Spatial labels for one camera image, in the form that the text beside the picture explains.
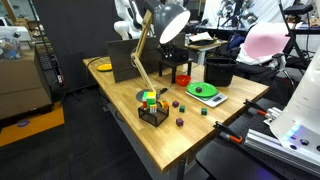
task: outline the paper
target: paper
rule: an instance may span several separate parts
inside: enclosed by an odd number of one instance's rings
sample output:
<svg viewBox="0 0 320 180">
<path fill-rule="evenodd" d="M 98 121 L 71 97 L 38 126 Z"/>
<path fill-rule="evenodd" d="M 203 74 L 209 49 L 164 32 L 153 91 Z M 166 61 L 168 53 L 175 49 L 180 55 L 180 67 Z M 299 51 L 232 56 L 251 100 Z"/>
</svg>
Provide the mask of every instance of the paper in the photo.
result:
<svg viewBox="0 0 320 180">
<path fill-rule="evenodd" d="M 213 40 L 208 32 L 198 33 L 197 35 L 190 36 L 189 39 L 192 42 L 202 41 L 202 40 Z"/>
</svg>

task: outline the small block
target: small block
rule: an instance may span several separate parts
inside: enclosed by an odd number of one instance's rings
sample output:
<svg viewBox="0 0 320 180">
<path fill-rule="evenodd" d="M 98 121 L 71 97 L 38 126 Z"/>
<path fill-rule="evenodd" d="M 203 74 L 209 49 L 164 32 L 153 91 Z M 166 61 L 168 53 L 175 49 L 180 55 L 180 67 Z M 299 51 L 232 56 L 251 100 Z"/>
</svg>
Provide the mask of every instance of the small block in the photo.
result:
<svg viewBox="0 0 320 180">
<path fill-rule="evenodd" d="M 201 87 L 197 87 L 196 88 L 196 92 L 198 92 L 198 93 L 202 92 L 202 88 Z"/>
<path fill-rule="evenodd" d="M 183 119 L 181 118 L 176 119 L 176 124 L 177 126 L 183 126 Z"/>
<path fill-rule="evenodd" d="M 173 101 L 172 102 L 172 106 L 173 107 L 178 107 L 179 106 L 179 102 L 178 101 Z"/>
<path fill-rule="evenodd" d="M 201 108 L 201 115 L 207 115 L 207 108 Z"/>
<path fill-rule="evenodd" d="M 180 106 L 179 111 L 180 111 L 180 112 L 184 112 L 184 111 L 185 111 L 185 106 Z"/>
</svg>

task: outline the wooden table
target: wooden table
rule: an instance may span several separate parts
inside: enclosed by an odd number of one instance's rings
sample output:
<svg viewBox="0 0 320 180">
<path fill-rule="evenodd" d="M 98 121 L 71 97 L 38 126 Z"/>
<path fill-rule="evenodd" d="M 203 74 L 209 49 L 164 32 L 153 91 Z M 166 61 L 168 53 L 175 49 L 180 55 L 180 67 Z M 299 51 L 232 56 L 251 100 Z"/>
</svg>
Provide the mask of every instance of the wooden table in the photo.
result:
<svg viewBox="0 0 320 180">
<path fill-rule="evenodd" d="M 85 59 L 84 63 L 87 65 L 92 59 Z M 162 94 L 159 100 L 169 102 L 170 115 L 160 126 L 154 127 L 138 117 L 138 107 L 141 106 L 141 102 L 136 100 L 136 94 L 140 90 L 146 89 L 143 79 L 137 77 L 115 83 L 112 72 L 98 72 L 96 70 L 97 66 L 109 62 L 108 57 L 94 61 L 90 63 L 89 71 L 110 100 L 113 108 L 118 111 L 116 119 L 120 117 L 120 114 L 124 120 L 124 122 L 119 121 L 120 124 L 129 127 L 129 131 L 133 134 L 127 136 L 129 141 L 130 138 L 136 138 L 137 141 L 131 143 L 138 144 L 146 154 L 141 159 L 139 152 L 137 153 L 142 162 L 144 162 L 144 158 L 150 158 L 152 164 L 155 165 L 156 168 L 148 169 L 150 164 L 144 163 L 154 179 L 161 179 L 163 176 L 165 178 L 162 179 L 183 178 L 186 158 L 197 152 L 213 137 L 215 121 L 225 123 L 234 120 L 245 109 L 243 102 L 246 99 L 255 101 L 268 90 L 265 85 L 234 76 L 230 86 L 218 87 L 218 90 L 228 96 L 228 99 L 219 106 L 210 108 L 187 95 L 186 87 L 171 84 L 171 70 L 169 68 L 163 70 L 161 77 L 155 72 L 149 74 L 149 77 L 156 85 L 156 89 L 168 88 L 168 91 Z M 195 63 L 192 66 L 191 82 L 202 82 L 204 67 Z M 179 66 L 177 73 L 187 72 L 187 67 L 187 64 Z M 185 105 L 184 113 L 179 112 L 179 108 L 171 106 L 175 100 L 180 105 Z M 207 108 L 208 114 L 206 116 L 201 115 L 201 108 Z M 182 127 L 176 125 L 177 118 L 184 120 Z"/>
<path fill-rule="evenodd" d="M 228 41 L 224 41 L 224 40 L 217 40 L 212 44 L 208 44 L 205 46 L 196 46 L 196 45 L 189 45 L 188 48 L 189 49 L 195 49 L 199 51 L 199 57 L 198 57 L 198 64 L 204 65 L 204 59 L 206 56 L 206 51 L 213 49 L 213 48 L 217 48 L 219 46 L 221 46 L 222 44 L 226 44 L 228 43 Z"/>
</svg>

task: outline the lamp arm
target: lamp arm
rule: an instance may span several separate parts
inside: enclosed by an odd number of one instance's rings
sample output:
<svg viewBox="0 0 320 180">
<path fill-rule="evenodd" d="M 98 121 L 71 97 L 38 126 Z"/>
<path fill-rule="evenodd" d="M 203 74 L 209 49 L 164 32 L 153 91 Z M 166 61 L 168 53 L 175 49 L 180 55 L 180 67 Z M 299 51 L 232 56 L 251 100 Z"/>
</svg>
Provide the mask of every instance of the lamp arm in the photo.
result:
<svg viewBox="0 0 320 180">
<path fill-rule="evenodd" d="M 156 92 L 156 90 L 154 89 L 154 87 L 151 83 L 151 80 L 149 79 L 149 77 L 148 77 L 148 75 L 147 75 L 147 73 L 146 73 L 145 69 L 143 68 L 141 61 L 140 61 L 140 57 L 142 54 L 143 47 L 144 47 L 146 40 L 147 40 L 147 35 L 148 35 L 148 31 L 151 26 L 151 22 L 152 22 L 152 14 L 148 10 L 143 18 L 142 33 L 139 38 L 135 52 L 131 54 L 131 59 L 133 60 L 133 62 L 137 66 L 137 69 L 139 70 L 142 78 L 147 83 L 149 90 Z"/>
</svg>

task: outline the yellow object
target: yellow object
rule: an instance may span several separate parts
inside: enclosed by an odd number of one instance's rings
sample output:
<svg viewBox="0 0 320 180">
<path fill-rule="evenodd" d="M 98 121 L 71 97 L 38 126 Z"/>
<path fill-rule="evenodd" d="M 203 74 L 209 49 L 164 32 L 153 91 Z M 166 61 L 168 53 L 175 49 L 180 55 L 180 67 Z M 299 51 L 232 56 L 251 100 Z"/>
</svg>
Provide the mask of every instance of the yellow object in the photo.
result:
<svg viewBox="0 0 320 180">
<path fill-rule="evenodd" d="M 25 127 L 18 127 L 17 124 L 14 124 L 2 129 L 0 147 L 64 124 L 63 109 L 59 106 L 59 103 L 55 103 L 49 113 L 24 119 L 30 121 Z"/>
<path fill-rule="evenodd" d="M 97 70 L 100 72 L 109 72 L 109 71 L 112 71 L 112 65 L 111 64 L 102 64 L 97 67 Z"/>
</svg>

